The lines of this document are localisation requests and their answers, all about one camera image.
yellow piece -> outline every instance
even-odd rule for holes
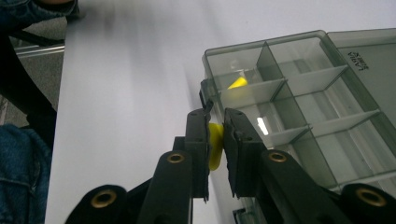
[[[212,151],[209,157],[209,169],[214,171],[218,169],[221,161],[223,150],[224,127],[221,124],[209,123],[210,145]]]
[[[244,77],[239,77],[231,86],[228,87],[228,90],[237,88],[237,87],[242,87],[246,86],[248,84],[248,81]]]

white surface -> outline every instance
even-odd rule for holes
[[[132,189],[152,176],[184,135],[187,113],[200,107],[206,49],[318,29],[396,27],[392,0],[79,2],[86,16],[66,36],[49,224],[64,223],[93,188]],[[226,182],[224,170],[216,175]],[[229,185],[211,190],[208,204],[194,205],[194,223],[233,223],[226,208],[235,205],[223,199]]]

person's leg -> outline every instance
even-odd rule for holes
[[[0,94],[26,115],[55,115],[50,101],[26,73],[7,35],[0,35],[0,46]]]

hole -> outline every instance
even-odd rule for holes
[[[360,188],[356,190],[356,193],[362,201],[372,206],[382,207],[387,204],[387,200],[384,197],[371,189]]]
[[[184,161],[184,156],[178,153],[171,154],[168,156],[168,161],[171,163],[179,163]]]
[[[161,214],[155,217],[154,224],[170,224],[172,223],[172,218],[167,214]]]
[[[330,217],[328,215],[324,215],[324,214],[318,216],[318,221],[323,224],[333,224],[334,223],[334,220],[332,219],[332,217]]]
[[[270,153],[269,158],[271,161],[283,162],[286,161],[286,157],[279,152]]]
[[[93,196],[91,205],[94,208],[104,208],[114,203],[117,199],[117,194],[112,189],[105,189]]]

